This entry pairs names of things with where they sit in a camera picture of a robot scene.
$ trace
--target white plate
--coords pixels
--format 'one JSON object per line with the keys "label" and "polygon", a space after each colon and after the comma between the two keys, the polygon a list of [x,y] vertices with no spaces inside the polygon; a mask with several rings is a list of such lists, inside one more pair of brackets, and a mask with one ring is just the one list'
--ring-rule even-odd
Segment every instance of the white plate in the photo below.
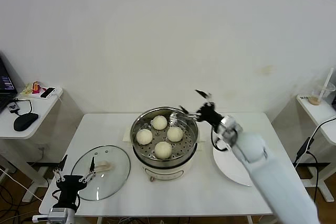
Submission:
{"label": "white plate", "polygon": [[226,177],[244,186],[253,185],[245,167],[232,151],[220,152],[213,148],[213,154],[218,168]]}

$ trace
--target computer mouse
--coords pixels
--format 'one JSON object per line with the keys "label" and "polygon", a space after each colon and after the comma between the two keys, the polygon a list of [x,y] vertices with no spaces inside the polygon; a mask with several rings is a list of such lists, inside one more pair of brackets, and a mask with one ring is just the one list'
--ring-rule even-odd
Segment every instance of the computer mouse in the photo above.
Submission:
{"label": "computer mouse", "polygon": [[38,119],[38,114],[35,113],[27,113],[20,115],[14,121],[14,130],[15,131],[24,131],[27,129],[32,123],[34,123]]}

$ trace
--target plastic cup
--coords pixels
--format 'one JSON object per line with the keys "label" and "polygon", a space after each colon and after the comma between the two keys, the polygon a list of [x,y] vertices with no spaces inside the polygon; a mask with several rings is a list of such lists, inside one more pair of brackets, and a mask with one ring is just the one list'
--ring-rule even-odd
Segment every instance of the plastic cup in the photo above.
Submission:
{"label": "plastic cup", "polygon": [[[318,99],[320,97],[320,93],[323,89],[323,85],[316,85],[316,87],[313,89],[313,91],[311,92],[311,96],[309,97],[308,101],[313,104],[313,105],[320,105],[321,101],[319,102]],[[324,90],[322,99],[325,99],[328,97],[328,95],[330,95],[331,92],[335,91],[336,87],[334,84],[332,84],[331,82],[328,83],[328,85],[326,86],[326,89]]]}

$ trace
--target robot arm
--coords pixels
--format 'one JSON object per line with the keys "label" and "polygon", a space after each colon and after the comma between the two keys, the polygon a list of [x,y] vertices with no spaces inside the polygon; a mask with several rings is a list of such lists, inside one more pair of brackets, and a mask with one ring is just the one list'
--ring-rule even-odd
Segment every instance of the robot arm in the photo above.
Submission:
{"label": "robot arm", "polygon": [[251,180],[268,206],[283,224],[318,224],[317,209],[298,179],[292,178],[283,164],[273,155],[263,138],[256,133],[243,132],[233,117],[215,112],[211,95],[197,91],[208,100],[191,119],[206,121],[217,133],[213,142],[224,151],[226,143],[248,171]]}
{"label": "robot arm", "polygon": [[47,215],[34,215],[33,223],[46,221],[47,223],[75,224],[75,213],[80,205],[78,192],[86,188],[88,183],[95,177],[95,159],[92,158],[89,173],[86,176],[62,175],[62,171],[67,160],[67,155],[53,170],[56,177],[56,185],[59,188],[54,191],[52,196],[58,200],[53,205]]}

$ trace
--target floor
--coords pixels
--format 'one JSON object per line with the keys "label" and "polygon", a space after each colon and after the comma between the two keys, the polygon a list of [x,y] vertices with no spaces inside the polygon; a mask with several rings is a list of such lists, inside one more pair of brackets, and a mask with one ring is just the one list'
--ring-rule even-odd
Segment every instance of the floor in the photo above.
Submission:
{"label": "floor", "polygon": [[[304,167],[299,167],[298,172],[301,178],[310,178],[311,175],[309,174],[308,170]],[[28,179],[24,174],[20,171],[17,171],[13,174],[13,177],[22,183],[24,186],[28,187],[30,184],[30,179]],[[52,178],[52,172],[48,171],[45,176],[46,178]],[[328,187],[330,188],[333,195],[336,196],[336,174],[332,175],[326,181]],[[38,207],[40,205],[40,201],[34,200],[32,203],[22,203],[21,199],[25,193],[25,190],[20,187],[20,185],[13,182],[11,179],[5,179],[1,185],[5,187],[13,197],[13,204],[17,206],[13,206],[9,212],[7,209],[10,208],[10,204],[6,203],[3,198],[0,197],[0,224],[29,224],[31,222],[31,217],[35,214],[38,214]],[[1,195],[11,203],[11,198],[6,190],[0,186],[0,193]],[[40,188],[38,189],[36,195],[38,197],[43,197],[46,192],[46,189]],[[308,193],[310,195],[314,194],[314,188],[308,188]],[[322,224],[334,224],[336,223],[336,202],[327,203],[324,201],[322,195],[318,191],[317,194],[317,206],[319,210],[319,218]],[[11,218],[15,215],[22,215],[20,217]],[[253,216],[254,223],[257,223],[259,216]],[[91,224],[96,223],[97,218],[85,218],[85,220]],[[120,224],[119,218],[103,218],[104,224]],[[122,224],[215,224],[215,223],[222,223],[222,224],[247,224],[247,219],[244,216],[233,216],[233,217],[174,217],[174,218],[166,218],[166,217],[151,217],[151,218],[140,218],[140,220],[125,220]]]}

